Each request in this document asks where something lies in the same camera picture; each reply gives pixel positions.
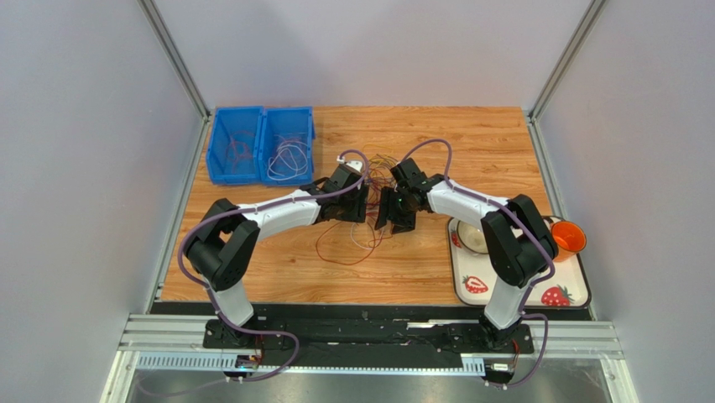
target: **wire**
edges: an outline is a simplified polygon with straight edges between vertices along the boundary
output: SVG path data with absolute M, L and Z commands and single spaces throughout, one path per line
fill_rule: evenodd
M 369 252 L 368 252 L 367 254 L 365 254 L 365 256 L 363 256 L 360 260 L 356 260 L 356 261 L 351 262 L 351 263 L 343 263 L 343 262 L 339 262 L 339 261 L 337 261 L 337 260 L 326 259 L 325 257 L 323 257 L 323 255 L 321 255 L 320 248 L 318 247 L 318 245 L 320 244 L 321 239 L 322 239 L 327 233 L 329 233 L 333 228 L 337 227 L 338 225 L 340 225 L 340 224 L 342 224 L 342 223 L 343 223 L 343 222 L 339 222 L 339 223 L 333 225 L 332 227 L 328 228 L 324 233 L 322 233 L 320 237 L 318 237 L 318 239 L 316 240 L 316 253 L 318 254 L 318 257 L 321 258 L 321 260 L 323 260 L 323 261 L 325 261 L 325 262 L 328 262 L 328 263 L 339 264 L 339 265 L 342 265 L 342 266 L 354 266 L 355 264 L 362 263 L 365 259 L 369 258 L 371 254 L 373 254 L 373 251 L 375 250 L 375 248 L 377 248 L 377 246 L 375 246 L 375 247 L 373 247 L 373 248 L 370 248 L 370 249 L 369 249 Z M 374 230 L 373 230 L 373 244 L 374 244 L 374 245 L 379 245 L 378 239 L 377 239 L 377 237 L 375 236 L 375 231 L 374 231 Z
M 546 261 L 546 263 L 549 266 L 549 273 L 541 276 L 540 278 L 532 281 L 529 284 L 528 289 L 524 293 L 524 297 L 519 302 L 519 307 L 517 310 L 517 312 L 519 312 L 519 314 L 521 315 L 522 319 L 538 318 L 538 319 L 541 319 L 544 321 L 544 339 L 543 339 L 543 342 L 541 343 L 541 350 L 539 351 L 539 357 L 536 359 L 536 364 L 534 365 L 534 368 L 532 368 L 531 371 L 522 380 L 515 382 L 513 384 L 510 384 L 509 386 L 515 387 L 515 386 L 523 385 L 524 383 L 526 383 L 526 381 L 531 379 L 532 376 L 534 376 L 534 373 L 539 368 L 539 365 L 541 364 L 541 359 L 544 357 L 544 352 L 546 351 L 546 339 L 548 338 L 548 333 L 549 333 L 549 319 L 545 315 L 540 314 L 540 313 L 529 314 L 529 315 L 525 314 L 524 306 L 526 304 L 526 300 L 529 298 L 529 295 L 531 294 L 531 291 L 534 289 L 534 286 L 543 282 L 543 281 L 550 279 L 551 277 L 553 277 L 556 274 L 556 267 L 554 266 L 554 261 L 553 261 L 553 259 L 551 259 L 551 256 L 549 256 L 549 254 L 546 252 L 544 247 L 541 246 L 541 244 L 536 239 L 534 234 L 531 233 L 531 231 L 529 231 L 529 229 L 524 225 L 524 223 L 521 222 L 521 220 L 519 220 L 518 217 L 516 217 L 516 214 L 511 212 L 511 210 L 509 210 L 506 206 L 504 206 L 503 204 L 501 204 L 497 201 L 494 201 L 494 200 L 489 199 L 485 196 L 482 196 L 474 191 L 470 191 L 467 188 L 455 186 L 455 184 L 453 184 L 451 182 L 451 180 L 449 179 L 449 169 L 451 166 L 451 144 L 449 144 L 448 141 L 446 141 L 444 139 L 429 139 L 429 140 L 423 141 L 422 143 L 419 143 L 415 147 L 413 147 L 404 156 L 404 158 L 402 160 L 403 161 L 407 160 L 410 157 L 410 155 L 412 155 L 412 153 L 414 153 L 418 149 L 424 147 L 425 145 L 431 144 L 431 143 L 442 143 L 447 147 L 447 161 L 445 163 L 444 177 L 445 177 L 445 183 L 447 183 L 447 185 L 450 187 L 450 189 L 452 189 L 453 191 L 455 191 L 457 193 L 461 193 L 465 196 L 470 196 L 470 197 L 475 198 L 481 202 L 485 202 L 491 206 L 497 207 L 504 214 L 509 216 L 509 218 L 512 220 L 512 222 L 514 222 L 517 225 L 517 227 L 519 227 L 524 232 L 524 235 L 526 235 L 526 237 L 529 239 L 529 241 L 531 241 L 531 243 L 533 243 L 534 246 L 536 246 L 536 249 L 539 251 L 539 253 L 541 254 L 541 256 L 544 258 L 544 260 Z M 507 386 L 506 384 L 503 384 L 503 385 L 496 384 L 496 385 L 500 388 L 505 388 Z
M 308 144 L 303 143 L 298 139 L 284 139 L 281 136 L 277 136 L 283 141 L 275 148 L 275 157 L 270 157 L 268 162 L 268 169 L 266 170 L 266 176 L 272 181 L 288 181 L 298 176 L 305 175 L 308 172 Z M 302 156 L 302 161 L 299 163 L 295 160 L 296 154 L 293 152 L 296 150 L 298 152 L 298 157 Z M 289 164 L 286 157 L 290 157 L 293 160 L 293 165 Z M 293 170 L 293 174 L 283 174 L 279 173 L 281 170 L 281 165 L 276 165 L 278 162 L 282 162 L 284 167 L 289 170 Z
M 231 321 L 226 317 L 226 315 L 223 314 L 223 312 L 221 311 L 221 308 L 218 306 L 218 303 L 217 303 L 217 301 L 216 301 L 216 298 L 215 298 L 215 296 L 213 295 L 213 292 L 211 292 L 211 287 L 209 287 L 209 285 L 208 285 L 204 280 L 201 280 L 201 279 L 195 277 L 194 275 L 192 275 L 192 274 L 189 272 L 189 270 L 186 268 L 186 266 L 184 265 L 184 252 L 186 251 L 186 248 L 187 248 L 187 246 L 188 246 L 189 240 L 190 240 L 190 239 L 193 239 L 194 236 L 196 235 L 196 233 L 198 233 L 198 232 L 199 232 L 203 227 L 205 227 L 206 225 L 208 225 L 208 224 L 210 224 L 210 223 L 212 223 L 212 222 L 217 222 L 217 221 L 222 220 L 223 218 L 226 218 L 226 217 L 236 216 L 236 215 L 238 215 L 238 214 L 242 214 L 242 213 L 245 213 L 245 212 L 261 212 L 261 211 L 263 211 L 263 210 L 265 210 L 265 209 L 268 209 L 268 208 L 271 208 L 271 207 L 281 206 L 281 205 L 284 205 L 284 204 L 286 204 L 286 203 L 291 203 L 291 202 L 297 202 L 297 201 L 298 201 L 298 202 L 305 202 L 305 201 L 309 201 L 309 200 L 326 199 L 326 198 L 330 198 L 330 197 L 340 196 L 340 195 L 342 195 L 342 194 L 344 194 L 344 193 L 348 193 L 349 191 L 351 191 L 351 190 L 357 188 L 358 186 L 360 186 L 360 184 L 362 184 L 362 183 L 365 181 L 365 179 L 368 177 L 368 175 L 369 175 L 369 161 L 368 161 L 368 157 L 366 157 L 365 154 L 363 154 L 362 151 L 357 150 L 357 149 L 347 149 L 347 150 L 343 151 L 342 153 L 340 153 L 340 158 L 343 158 L 346 154 L 357 154 L 358 156 L 360 156 L 360 158 L 363 159 L 364 166 L 365 166 L 365 171 L 363 172 L 363 175 L 360 177 L 360 179 L 359 179 L 357 182 L 355 182 L 355 183 L 353 183 L 352 185 L 346 187 L 345 189 L 341 189 L 341 190 L 339 190 L 339 191 L 334 191 L 334 192 L 332 192 L 332 193 L 326 193 L 326 194 L 323 194 L 323 195 L 307 195 L 307 196 L 298 196 L 298 197 L 296 197 L 296 198 L 290 198 L 290 197 L 289 197 L 289 198 L 282 198 L 282 199 L 279 199 L 279 200 L 270 201 L 270 202 L 268 202 L 268 203 L 265 203 L 265 204 L 263 204 L 263 205 L 257 206 L 257 207 L 255 207 L 255 208 L 238 208 L 238 209 L 236 209 L 236 210 L 231 210 L 230 212 L 222 212 L 222 213 L 220 213 L 220 214 L 217 214 L 217 215 L 215 215 L 215 216 L 211 216 L 211 217 L 209 217 L 209 218 L 207 218 L 207 219 L 205 219 L 205 220 L 199 222 L 198 224 L 196 224 L 195 227 L 193 227 L 192 229 L 190 229 L 188 233 L 186 233 L 186 235 L 184 236 L 183 239 L 181 239 L 181 243 L 179 244 L 179 249 L 176 251 L 176 258 L 177 258 L 177 263 L 178 263 L 178 265 L 179 265 L 179 270 L 181 270 L 181 273 L 183 273 L 189 280 L 191 280 L 191 281 L 193 281 L 194 283 L 200 285 L 201 287 L 204 288 L 204 290 L 206 290 L 206 293 L 208 294 L 209 300 L 211 300 L 211 304 L 213 305 L 213 308 L 214 308 L 214 310 L 216 311 L 217 316 L 218 316 L 226 325 L 228 325 L 231 329 L 236 330 L 236 331 L 238 331 L 238 332 L 244 332 L 244 333 L 246 333 L 246 334 L 253 334 L 254 336 L 263 336 L 263 335 L 279 335 L 279 336 L 285 336 L 285 337 L 287 337 L 287 338 L 291 338 L 291 339 L 293 340 L 293 342 L 295 343 L 295 346 L 294 346 L 294 348 L 293 348 L 293 353 L 290 355 L 290 358 L 288 358 L 288 360 L 287 360 L 285 363 L 281 364 L 277 369 L 274 369 L 273 371 L 268 372 L 267 374 L 263 374 L 263 375 L 260 375 L 260 376 L 257 376 L 257 377 L 252 377 L 252 378 L 239 378 L 239 379 L 237 379 L 237 378 L 231 378 L 231 380 L 243 380 L 243 382 L 255 382 L 255 381 L 259 381 L 259 380 L 264 380 L 264 379 L 272 378 L 272 377 L 274 377 L 275 375 L 280 374 L 280 373 L 283 371 L 283 369 L 287 368 L 287 367 L 288 367 L 290 364 L 292 364 L 293 361 L 295 360 L 295 357 L 298 355 L 298 351 L 299 351 L 299 349 L 300 349 L 300 341 L 298 340 L 298 338 L 297 338 L 293 333 L 290 333 L 290 332 L 283 332 L 283 331 L 260 331 L 260 330 L 247 329 L 247 328 L 244 328 L 244 327 L 240 327 L 240 326 L 236 325 L 235 323 L 231 322 Z M 142 393 L 144 393 L 144 394 L 146 394 L 146 395 L 149 395 L 149 396 L 170 398 L 170 397 L 175 397 L 175 396 L 181 396 L 181 395 L 190 394 L 190 393 L 196 392 L 196 391 L 198 391 L 198 390 L 202 390 L 202 389 L 204 389 L 204 388 L 207 388 L 207 387 L 209 387 L 209 386 L 218 385 L 218 384 L 220 384 L 221 382 L 225 382 L 225 381 L 226 381 L 225 379 L 214 380 L 214 381 L 212 381 L 212 382 L 208 382 L 208 383 L 206 383 L 206 384 L 199 385 L 199 386 L 197 386 L 197 387 L 195 387 L 195 388 L 192 388 L 192 389 L 190 389 L 190 390 L 183 390 L 183 391 L 181 391 L 181 392 L 175 392 L 175 393 L 169 393 L 169 394 L 158 394 L 158 393 L 150 392 L 150 391 L 146 390 L 146 389 L 145 389 L 141 384 L 139 384 L 139 383 L 137 383 L 137 389 L 139 389 Z

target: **strawberry print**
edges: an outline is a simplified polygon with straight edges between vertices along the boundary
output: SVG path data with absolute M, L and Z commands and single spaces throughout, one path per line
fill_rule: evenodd
M 570 306 L 573 303 L 573 299 L 566 287 L 557 285 L 544 291 L 541 296 L 541 303 L 546 306 Z
M 462 284 L 464 284 L 464 288 L 472 294 L 482 294 L 483 292 L 489 291 L 489 287 L 487 287 L 487 285 L 484 284 L 484 282 L 478 277 L 473 275 L 465 275 L 462 277 Z

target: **white tray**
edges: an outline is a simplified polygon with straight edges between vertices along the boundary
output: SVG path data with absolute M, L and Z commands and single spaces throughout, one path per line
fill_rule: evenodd
M 550 219 L 554 222 L 561 220 L 558 217 L 550 217 Z M 514 230 L 517 236 L 521 233 L 521 230 Z M 475 254 L 461 245 L 455 219 L 447 224 L 447 237 L 457 298 L 467 305 L 487 305 L 492 297 L 494 283 L 497 281 L 497 274 L 489 261 L 489 255 Z M 558 291 L 556 298 L 554 298 L 555 291 Z M 569 294 L 567 298 L 561 298 L 564 291 Z M 583 275 L 581 261 L 577 255 L 574 255 L 564 262 L 556 263 L 556 274 L 548 281 L 536 285 L 529 299 L 526 300 L 526 305 L 580 308 L 588 305 L 590 300 L 591 291 Z

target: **orange cup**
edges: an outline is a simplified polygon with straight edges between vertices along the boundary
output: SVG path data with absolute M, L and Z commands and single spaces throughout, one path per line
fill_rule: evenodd
M 586 234 L 570 221 L 559 221 L 551 225 L 551 235 L 559 245 L 559 255 L 555 262 L 563 262 L 586 248 Z

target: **red wire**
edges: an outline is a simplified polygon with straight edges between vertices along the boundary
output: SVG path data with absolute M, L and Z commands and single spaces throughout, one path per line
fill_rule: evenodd
M 371 246 L 371 247 L 370 247 L 371 249 L 370 249 L 370 251 L 368 252 L 368 254 L 366 254 L 365 256 L 363 256 L 360 260 L 355 261 L 355 262 L 351 262 L 351 263 L 343 263 L 343 262 L 338 262 L 337 260 L 326 259 L 326 258 L 323 257 L 323 255 L 321 255 L 321 251 L 320 251 L 320 249 L 318 248 L 321 239 L 322 239 L 327 233 L 329 233 L 333 228 L 337 227 L 337 226 L 340 225 L 340 224 L 342 224 L 342 222 L 339 222 L 339 223 L 333 225 L 332 227 L 328 228 L 324 233 L 321 234 L 320 237 L 318 237 L 318 239 L 316 240 L 316 253 L 318 254 L 318 257 L 321 258 L 321 260 L 323 260 L 323 261 L 325 261 L 325 262 L 334 263 L 334 264 L 339 264 L 339 265 L 342 265 L 342 266 L 354 266 L 355 264 L 362 263 L 365 259 L 369 258 L 371 254 L 373 254 L 373 251 L 374 251 L 375 248 L 377 248 L 377 247 L 372 247 L 372 246 Z M 382 240 L 383 240 L 383 237 L 382 237 L 382 236 L 380 236 L 379 239 L 375 236 L 375 230 L 373 229 L 373 244 L 377 244 L 377 245 L 379 246 L 378 241 L 380 241 L 380 243 L 382 243 Z

